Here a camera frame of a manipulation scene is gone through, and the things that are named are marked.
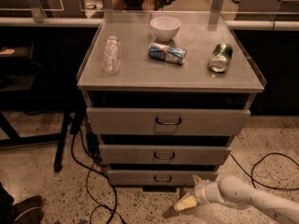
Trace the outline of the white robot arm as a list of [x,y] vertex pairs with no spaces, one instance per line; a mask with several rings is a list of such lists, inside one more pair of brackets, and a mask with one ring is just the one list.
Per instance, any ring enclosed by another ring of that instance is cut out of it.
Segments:
[[193,177],[193,193],[186,193],[174,205],[181,211],[197,204],[218,203],[234,209],[253,206],[275,220],[278,224],[299,224],[299,203],[255,189],[241,179],[228,175],[220,181],[203,180]]

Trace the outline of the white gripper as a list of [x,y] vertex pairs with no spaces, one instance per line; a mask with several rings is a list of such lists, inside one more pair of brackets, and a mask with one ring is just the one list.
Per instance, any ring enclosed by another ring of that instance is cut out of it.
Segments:
[[189,193],[185,194],[174,205],[174,209],[176,211],[182,211],[188,208],[195,207],[197,205],[197,201],[200,204],[222,202],[221,192],[219,190],[217,182],[210,180],[202,180],[197,175],[193,175],[192,179],[195,184],[193,192],[196,198]]

